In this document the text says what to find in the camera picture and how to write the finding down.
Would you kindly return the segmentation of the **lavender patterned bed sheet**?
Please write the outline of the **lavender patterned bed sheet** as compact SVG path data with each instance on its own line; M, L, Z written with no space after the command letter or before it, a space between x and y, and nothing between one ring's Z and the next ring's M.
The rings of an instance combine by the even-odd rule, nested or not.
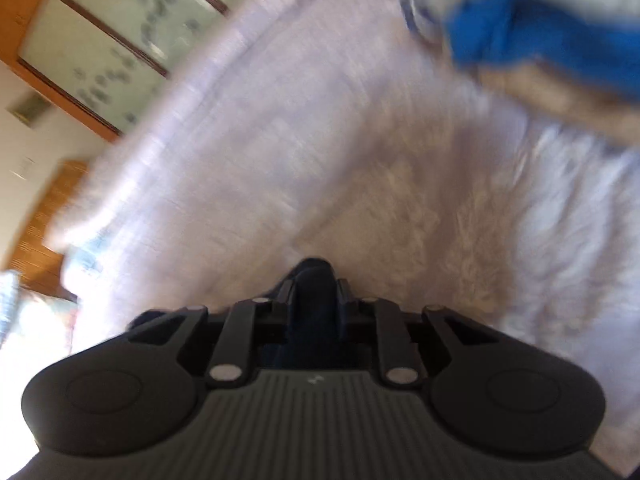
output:
M84 297L101 341L146 310L256 296L321 257L360 295L444 304L585 367L608 401L594 452L638 466L638 151L450 70L399 0L285 14L142 196L72 247L99 236Z

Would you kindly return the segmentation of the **wooden headboard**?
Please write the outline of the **wooden headboard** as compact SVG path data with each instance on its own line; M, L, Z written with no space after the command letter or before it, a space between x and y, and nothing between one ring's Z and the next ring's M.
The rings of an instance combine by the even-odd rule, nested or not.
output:
M27 215L4 265L4 270L18 273L21 288L66 300L76 299L61 283L63 255L52 252L43 240L53 217L73 197L87 171L88 162L63 160Z

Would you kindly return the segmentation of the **small blue floral pillow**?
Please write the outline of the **small blue floral pillow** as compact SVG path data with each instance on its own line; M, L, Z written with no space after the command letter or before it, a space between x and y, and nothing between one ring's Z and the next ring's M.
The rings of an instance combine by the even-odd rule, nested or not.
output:
M59 360L103 339L84 297L96 281L100 250L74 247L63 257L62 276L51 289L29 283L24 271L1 278L1 352L7 356Z

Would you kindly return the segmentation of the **tan folded garment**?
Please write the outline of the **tan folded garment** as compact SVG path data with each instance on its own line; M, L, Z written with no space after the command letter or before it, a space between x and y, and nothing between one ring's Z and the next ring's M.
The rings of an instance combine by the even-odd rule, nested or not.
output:
M512 68L480 67L475 75L485 87L563 122L597 131L619 144L639 146L639 103L613 91L583 84L534 63Z

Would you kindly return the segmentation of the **rolled lavender quilt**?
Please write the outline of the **rolled lavender quilt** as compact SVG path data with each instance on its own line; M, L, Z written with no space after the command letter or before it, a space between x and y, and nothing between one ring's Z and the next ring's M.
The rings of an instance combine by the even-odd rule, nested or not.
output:
M112 226L149 186L160 156L182 136L222 76L288 12L311 0L241 0L170 77L142 122L100 155L77 193L51 220L43 244L62 254Z

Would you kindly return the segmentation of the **blue garment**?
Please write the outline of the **blue garment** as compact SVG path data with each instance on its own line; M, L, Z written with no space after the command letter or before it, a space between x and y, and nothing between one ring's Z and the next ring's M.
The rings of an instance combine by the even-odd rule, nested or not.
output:
M454 62L541 60L586 84L639 99L639 23L587 20L541 0L464 0L445 18Z

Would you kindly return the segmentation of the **wooden wardrobe with frosted doors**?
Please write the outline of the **wooden wardrobe with frosted doors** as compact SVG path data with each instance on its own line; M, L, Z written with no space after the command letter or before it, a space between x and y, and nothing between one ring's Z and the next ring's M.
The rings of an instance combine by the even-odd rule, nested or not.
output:
M239 1L1 0L1 59L113 141Z

